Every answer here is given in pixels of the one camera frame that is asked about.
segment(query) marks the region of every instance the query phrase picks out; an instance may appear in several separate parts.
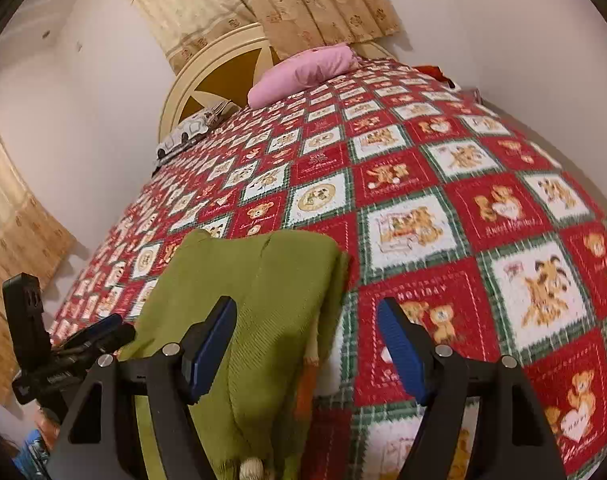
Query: white wall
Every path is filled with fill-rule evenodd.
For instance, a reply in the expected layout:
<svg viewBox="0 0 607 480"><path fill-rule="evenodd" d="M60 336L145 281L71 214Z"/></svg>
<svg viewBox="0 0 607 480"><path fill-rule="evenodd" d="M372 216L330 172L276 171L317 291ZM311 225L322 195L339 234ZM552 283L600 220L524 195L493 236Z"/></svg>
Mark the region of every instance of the white wall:
<svg viewBox="0 0 607 480"><path fill-rule="evenodd" d="M460 85L479 85L465 24L454 0L391 1L404 31L379 43L404 63L439 65Z"/></svg>
<svg viewBox="0 0 607 480"><path fill-rule="evenodd" d="M400 60L437 64L567 155L607 198L607 23L590 0L392 0Z"/></svg>
<svg viewBox="0 0 607 480"><path fill-rule="evenodd" d="M80 243L45 292L49 313L149 179L173 81L128 0L77 0L53 48L0 71L10 157Z"/></svg>
<svg viewBox="0 0 607 480"><path fill-rule="evenodd" d="M454 0L482 95L607 198L607 23L590 0Z"/></svg>
<svg viewBox="0 0 607 480"><path fill-rule="evenodd" d="M133 199L155 158L158 119L174 82L168 61L129 0L77 0L56 51L110 132L123 164L113 185Z"/></svg>

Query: pink pillow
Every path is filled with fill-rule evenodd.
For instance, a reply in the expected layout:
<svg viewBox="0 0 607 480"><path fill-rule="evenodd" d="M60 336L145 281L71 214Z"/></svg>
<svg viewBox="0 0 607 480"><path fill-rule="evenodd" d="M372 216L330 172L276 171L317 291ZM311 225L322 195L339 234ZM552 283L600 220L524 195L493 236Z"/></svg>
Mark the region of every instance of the pink pillow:
<svg viewBox="0 0 607 480"><path fill-rule="evenodd" d="M307 88L319 86L338 75L357 70L359 60L346 43L311 48L289 57L264 73L248 92L254 110Z"/></svg>

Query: green cloth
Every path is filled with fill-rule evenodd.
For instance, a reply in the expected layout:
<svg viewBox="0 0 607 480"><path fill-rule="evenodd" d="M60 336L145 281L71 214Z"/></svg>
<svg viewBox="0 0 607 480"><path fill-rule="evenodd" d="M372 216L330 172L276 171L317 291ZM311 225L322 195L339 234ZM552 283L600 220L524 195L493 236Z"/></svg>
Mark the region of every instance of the green cloth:
<svg viewBox="0 0 607 480"><path fill-rule="evenodd" d="M293 415L297 380L317 315L320 359L330 351L348 258L332 238L306 231L224 240L195 230L158 280L121 359L179 341L220 296L237 303L237 328L210 393L190 408L219 480L236 480L249 457L297 477L310 423ZM137 399L137 417L148 478L163 479L146 397Z"/></svg>

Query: floral curtain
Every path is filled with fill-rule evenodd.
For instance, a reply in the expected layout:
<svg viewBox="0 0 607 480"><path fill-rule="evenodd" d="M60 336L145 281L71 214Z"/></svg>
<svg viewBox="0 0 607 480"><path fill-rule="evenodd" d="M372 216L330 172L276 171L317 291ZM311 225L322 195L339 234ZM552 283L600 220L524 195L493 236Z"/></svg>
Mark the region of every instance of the floral curtain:
<svg viewBox="0 0 607 480"><path fill-rule="evenodd" d="M133 0L175 72L204 46L261 22L280 58L324 44L373 40L399 31L389 0Z"/></svg>
<svg viewBox="0 0 607 480"><path fill-rule="evenodd" d="M42 288L52 279L74 238L30 193L0 139L0 314L1 286L20 272L37 276Z"/></svg>
<svg viewBox="0 0 607 480"><path fill-rule="evenodd" d="M244 0L282 59L324 44L360 43L394 34L389 0Z"/></svg>

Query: red and white quilt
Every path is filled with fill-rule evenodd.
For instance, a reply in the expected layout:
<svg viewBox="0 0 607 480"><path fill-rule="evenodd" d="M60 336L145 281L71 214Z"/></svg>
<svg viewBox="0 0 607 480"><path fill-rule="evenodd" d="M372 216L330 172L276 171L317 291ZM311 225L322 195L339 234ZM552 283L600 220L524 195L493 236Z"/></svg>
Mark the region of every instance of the red and white quilt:
<svg viewBox="0 0 607 480"><path fill-rule="evenodd" d="M603 457L607 221L557 161L470 98L373 60L242 110L144 186L78 277L53 340L111 312L135 320L196 227L228 238L306 229L352 256L303 479L394 480L411 447L423 410L376 328L385 296L465 356L516 357L570 477ZM477 409L471 400L463 463Z"/></svg>

